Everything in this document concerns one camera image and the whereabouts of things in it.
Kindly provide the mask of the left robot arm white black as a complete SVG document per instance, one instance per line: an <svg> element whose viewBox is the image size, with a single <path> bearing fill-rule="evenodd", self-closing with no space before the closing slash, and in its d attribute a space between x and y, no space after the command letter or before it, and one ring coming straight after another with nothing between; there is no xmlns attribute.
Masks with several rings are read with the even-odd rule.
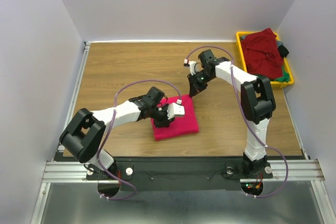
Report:
<svg viewBox="0 0 336 224"><path fill-rule="evenodd" d="M168 127L175 120L175 103L159 106L165 93L156 87L139 97L99 111L80 109L62 132L59 141L76 160L82 164L91 163L106 179L117 172L113 157L102 149L102 138L111 130L126 123L147 118L157 128Z"/></svg>

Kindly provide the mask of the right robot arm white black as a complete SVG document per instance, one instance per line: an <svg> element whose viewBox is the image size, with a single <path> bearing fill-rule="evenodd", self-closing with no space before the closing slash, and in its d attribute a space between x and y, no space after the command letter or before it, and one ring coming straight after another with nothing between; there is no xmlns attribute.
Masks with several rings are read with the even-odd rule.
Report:
<svg viewBox="0 0 336 224"><path fill-rule="evenodd" d="M257 77L249 74L233 64L225 57L217 58L208 49L198 55L201 70L196 70L196 61L184 59L188 67L187 76L192 98L204 91L208 83L219 78L231 84L247 126L247 145L243 153L241 170L245 176L253 177L267 166L268 145L266 144L267 128L276 108L276 102L270 80L267 77Z"/></svg>

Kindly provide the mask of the pink t shirt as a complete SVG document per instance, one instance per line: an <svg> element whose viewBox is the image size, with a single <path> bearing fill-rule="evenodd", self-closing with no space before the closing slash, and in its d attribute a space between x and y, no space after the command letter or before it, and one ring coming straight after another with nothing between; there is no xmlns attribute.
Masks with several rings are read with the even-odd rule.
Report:
<svg viewBox="0 0 336 224"><path fill-rule="evenodd" d="M188 94L182 95L182 106L185 109L185 115L183 117L175 118L169 127L156 128L153 119L151 120L155 141L162 141L199 132L193 100Z"/></svg>

